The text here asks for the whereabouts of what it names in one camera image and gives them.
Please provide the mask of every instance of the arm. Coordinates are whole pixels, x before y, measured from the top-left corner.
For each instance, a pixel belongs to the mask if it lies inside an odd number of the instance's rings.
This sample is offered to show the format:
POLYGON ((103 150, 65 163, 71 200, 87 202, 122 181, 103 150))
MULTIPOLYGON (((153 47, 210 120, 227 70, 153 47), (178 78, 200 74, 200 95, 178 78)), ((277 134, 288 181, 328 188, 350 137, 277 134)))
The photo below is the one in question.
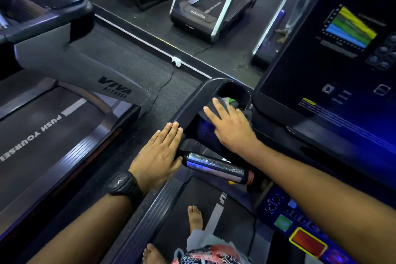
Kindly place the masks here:
POLYGON ((221 119, 209 108, 215 134, 228 149, 282 187, 321 229, 359 263, 396 259, 396 211, 371 196, 260 142, 240 110, 229 114, 217 100, 221 119))
MULTIPOLYGON (((168 123, 162 131, 157 131, 132 162, 129 171, 143 194, 160 186, 181 166, 181 157, 173 161, 183 133, 178 126, 177 122, 168 123)), ((105 195, 28 264, 97 263, 135 210, 128 197, 105 195)))

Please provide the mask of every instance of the person's left hand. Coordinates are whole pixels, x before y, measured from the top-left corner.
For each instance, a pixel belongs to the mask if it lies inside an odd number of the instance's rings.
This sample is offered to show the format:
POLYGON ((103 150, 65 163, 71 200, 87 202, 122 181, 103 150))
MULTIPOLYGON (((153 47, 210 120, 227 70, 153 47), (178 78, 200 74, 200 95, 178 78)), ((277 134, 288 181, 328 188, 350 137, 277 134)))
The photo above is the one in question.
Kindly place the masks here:
POLYGON ((169 122, 162 131, 156 131, 133 160, 129 171, 143 194, 162 185, 181 166, 182 157, 174 160, 183 134, 183 129, 178 127, 178 122, 169 122))

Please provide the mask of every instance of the forearm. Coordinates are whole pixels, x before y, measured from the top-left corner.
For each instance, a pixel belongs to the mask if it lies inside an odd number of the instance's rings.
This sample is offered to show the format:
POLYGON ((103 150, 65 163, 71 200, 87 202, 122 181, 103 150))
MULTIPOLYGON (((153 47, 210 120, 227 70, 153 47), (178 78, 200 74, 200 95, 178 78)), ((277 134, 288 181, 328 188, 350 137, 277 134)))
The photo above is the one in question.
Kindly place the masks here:
POLYGON ((52 239, 28 264, 97 263, 132 212, 128 197, 105 195, 52 239))
POLYGON ((243 157, 282 187, 360 263, 394 260, 396 255, 390 254, 395 253, 396 212, 392 208, 259 141, 243 157))

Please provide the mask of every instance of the black wristwatch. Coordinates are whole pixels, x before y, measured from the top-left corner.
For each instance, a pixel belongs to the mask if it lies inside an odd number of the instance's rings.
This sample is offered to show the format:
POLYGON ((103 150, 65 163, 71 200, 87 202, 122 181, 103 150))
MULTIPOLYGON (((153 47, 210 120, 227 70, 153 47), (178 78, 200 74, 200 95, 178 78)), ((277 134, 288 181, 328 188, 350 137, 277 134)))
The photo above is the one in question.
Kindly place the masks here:
POLYGON ((107 193, 110 195, 127 196, 135 210, 144 198, 143 192, 140 190, 136 178, 129 171, 118 172, 115 174, 108 182, 106 189, 107 193))

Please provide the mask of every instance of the treadmill handle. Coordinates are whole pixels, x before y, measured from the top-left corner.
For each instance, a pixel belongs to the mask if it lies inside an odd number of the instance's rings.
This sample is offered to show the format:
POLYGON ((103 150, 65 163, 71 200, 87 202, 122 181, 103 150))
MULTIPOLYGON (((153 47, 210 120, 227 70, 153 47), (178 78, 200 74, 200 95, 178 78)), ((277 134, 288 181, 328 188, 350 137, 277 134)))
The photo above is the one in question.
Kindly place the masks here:
POLYGON ((198 153, 186 153, 183 156, 183 165, 244 185, 250 185, 254 179, 254 174, 250 170, 242 169, 232 165, 230 162, 203 156, 198 153))

